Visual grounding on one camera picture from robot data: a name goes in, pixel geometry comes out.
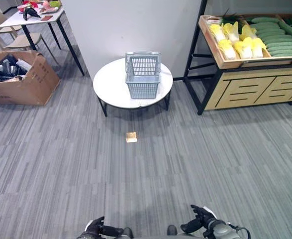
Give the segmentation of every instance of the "wooden cabinet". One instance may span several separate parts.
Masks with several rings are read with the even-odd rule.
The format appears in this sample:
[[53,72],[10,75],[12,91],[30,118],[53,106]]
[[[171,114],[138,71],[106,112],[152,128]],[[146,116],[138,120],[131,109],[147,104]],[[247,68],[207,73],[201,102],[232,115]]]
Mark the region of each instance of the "wooden cabinet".
[[275,77],[264,77],[233,80],[216,107],[221,109],[253,105],[274,79]]
[[269,104],[292,101],[292,76],[277,76],[264,91],[256,104]]
[[206,110],[292,101],[292,68],[223,73]]

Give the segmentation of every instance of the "dark floor trim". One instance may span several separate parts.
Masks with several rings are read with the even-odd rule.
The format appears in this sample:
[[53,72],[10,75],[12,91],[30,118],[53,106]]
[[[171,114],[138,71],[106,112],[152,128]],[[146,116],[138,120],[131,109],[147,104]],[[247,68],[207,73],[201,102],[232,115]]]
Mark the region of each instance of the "dark floor trim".
[[3,14],[6,14],[8,11],[10,11],[11,9],[14,9],[14,8],[17,8],[17,6],[12,6],[12,7],[10,7],[9,9],[5,10],[5,11],[3,12]]

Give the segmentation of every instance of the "gray carpet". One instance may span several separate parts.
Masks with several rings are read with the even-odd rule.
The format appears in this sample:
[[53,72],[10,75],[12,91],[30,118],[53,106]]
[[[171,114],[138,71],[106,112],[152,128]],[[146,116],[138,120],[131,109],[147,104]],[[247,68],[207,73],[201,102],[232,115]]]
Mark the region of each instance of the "gray carpet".
[[[61,63],[40,45],[62,78],[53,98],[45,107],[0,105],[0,239],[73,239],[102,215],[136,237],[164,235],[194,218],[190,204],[247,227],[252,238],[292,238],[292,106],[199,117],[176,82],[168,112],[161,102],[109,107],[105,118],[88,73],[81,76],[53,27],[62,50],[47,25],[30,27]],[[130,131],[137,143],[125,142]]]

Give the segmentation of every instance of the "black glove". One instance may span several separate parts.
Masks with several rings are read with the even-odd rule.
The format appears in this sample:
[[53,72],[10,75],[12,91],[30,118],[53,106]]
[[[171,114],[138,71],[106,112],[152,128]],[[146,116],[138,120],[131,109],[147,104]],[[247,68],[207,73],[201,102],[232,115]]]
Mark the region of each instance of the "black glove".
[[196,205],[191,205],[191,207],[194,210],[194,213],[196,213],[196,218],[198,218],[200,220],[200,222],[202,223],[202,225],[208,229],[208,225],[211,222],[211,220],[215,220],[216,218],[214,217],[214,215],[210,212],[208,212],[206,209],[204,208],[200,208]]
[[101,238],[99,235],[100,229],[104,225],[104,219],[105,217],[100,217],[98,219],[95,219],[92,221],[87,227],[85,228],[85,231],[78,237],[78,239],[81,238]]
[[103,227],[104,225],[104,219],[105,217],[100,217],[98,219],[95,219],[94,221],[92,221],[89,226],[86,228],[86,232],[90,232],[90,233],[94,233],[96,235],[99,235],[100,233],[100,229]]

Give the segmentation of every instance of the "chair leg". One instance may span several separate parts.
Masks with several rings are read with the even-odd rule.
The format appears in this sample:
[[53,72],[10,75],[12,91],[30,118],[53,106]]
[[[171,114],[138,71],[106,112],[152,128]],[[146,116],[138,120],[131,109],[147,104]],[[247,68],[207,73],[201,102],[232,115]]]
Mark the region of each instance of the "chair leg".
[[48,45],[47,45],[46,42],[44,41],[44,38],[43,38],[43,37],[42,37],[42,40],[43,40],[43,43],[44,43],[44,45],[46,46],[47,50],[50,52],[51,56],[53,57],[54,61],[55,61],[58,65],[60,65],[60,64],[57,62],[57,60],[55,59],[55,56],[54,56],[53,53],[51,52],[50,48],[48,47]]

